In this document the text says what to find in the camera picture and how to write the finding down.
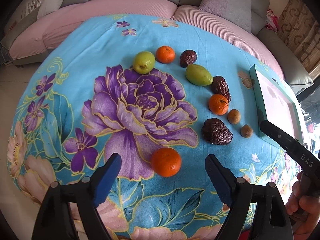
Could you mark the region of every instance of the purple pillow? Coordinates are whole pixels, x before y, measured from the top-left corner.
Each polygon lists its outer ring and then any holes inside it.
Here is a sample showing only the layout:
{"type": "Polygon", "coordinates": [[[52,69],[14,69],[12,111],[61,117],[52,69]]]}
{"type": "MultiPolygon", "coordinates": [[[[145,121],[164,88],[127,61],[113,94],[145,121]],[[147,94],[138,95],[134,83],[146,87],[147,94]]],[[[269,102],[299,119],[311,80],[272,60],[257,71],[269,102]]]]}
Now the purple pillow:
{"type": "Polygon", "coordinates": [[[251,33],[251,0],[202,0],[199,9],[220,16],[251,33]]]}

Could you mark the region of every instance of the tangerine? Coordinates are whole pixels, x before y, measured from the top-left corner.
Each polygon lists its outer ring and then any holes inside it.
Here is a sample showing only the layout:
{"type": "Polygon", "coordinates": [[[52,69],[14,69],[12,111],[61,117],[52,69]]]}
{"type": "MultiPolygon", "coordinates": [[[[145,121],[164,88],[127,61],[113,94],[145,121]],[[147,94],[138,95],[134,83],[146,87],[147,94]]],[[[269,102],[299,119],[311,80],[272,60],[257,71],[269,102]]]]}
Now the tangerine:
{"type": "Polygon", "coordinates": [[[214,94],[212,97],[210,97],[208,105],[210,111],[216,115],[225,114],[229,108],[228,99],[219,94],[214,94]]]}
{"type": "Polygon", "coordinates": [[[168,64],[174,61],[176,57],[176,53],[174,52],[173,48],[169,46],[162,46],[156,51],[156,59],[157,61],[168,64]]]}
{"type": "Polygon", "coordinates": [[[172,148],[160,148],[151,157],[151,167],[162,177],[171,177],[178,173],[181,167],[181,156],[172,148]]]}

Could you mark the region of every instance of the sofa armrest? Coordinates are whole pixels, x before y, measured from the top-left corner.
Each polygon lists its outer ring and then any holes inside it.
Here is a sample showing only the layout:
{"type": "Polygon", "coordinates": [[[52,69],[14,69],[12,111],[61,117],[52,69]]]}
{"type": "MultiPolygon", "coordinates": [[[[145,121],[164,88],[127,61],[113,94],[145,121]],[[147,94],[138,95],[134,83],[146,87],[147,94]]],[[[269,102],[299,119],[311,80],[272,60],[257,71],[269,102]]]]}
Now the sofa armrest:
{"type": "Polygon", "coordinates": [[[4,46],[7,50],[10,50],[13,42],[16,38],[24,32],[26,28],[28,28],[31,24],[37,21],[39,7],[29,13],[26,17],[24,17],[17,25],[0,41],[2,46],[4,46]]]}
{"type": "Polygon", "coordinates": [[[294,91],[313,85],[304,66],[273,30],[264,27],[259,31],[257,38],[276,58],[284,73],[285,81],[294,88],[294,91]]]}

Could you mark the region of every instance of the floor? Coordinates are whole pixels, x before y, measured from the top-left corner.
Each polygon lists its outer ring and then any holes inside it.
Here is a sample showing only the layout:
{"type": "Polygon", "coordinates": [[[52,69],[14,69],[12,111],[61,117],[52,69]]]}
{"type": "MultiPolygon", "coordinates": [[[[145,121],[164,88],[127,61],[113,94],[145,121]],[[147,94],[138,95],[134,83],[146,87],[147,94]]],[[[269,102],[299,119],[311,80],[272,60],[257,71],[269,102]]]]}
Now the floor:
{"type": "Polygon", "coordinates": [[[20,240],[31,239],[39,207],[13,184],[7,171],[7,144],[16,106],[40,64],[0,66],[0,209],[20,240]]]}

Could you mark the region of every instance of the white pillow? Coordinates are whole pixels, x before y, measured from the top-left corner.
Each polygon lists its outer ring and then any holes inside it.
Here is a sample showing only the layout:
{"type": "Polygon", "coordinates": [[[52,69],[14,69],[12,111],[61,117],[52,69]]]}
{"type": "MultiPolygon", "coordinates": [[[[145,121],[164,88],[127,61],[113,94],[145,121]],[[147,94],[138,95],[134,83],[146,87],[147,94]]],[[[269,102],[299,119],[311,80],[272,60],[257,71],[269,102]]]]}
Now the white pillow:
{"type": "Polygon", "coordinates": [[[63,0],[43,0],[37,15],[39,20],[41,17],[59,10],[63,0]]]}

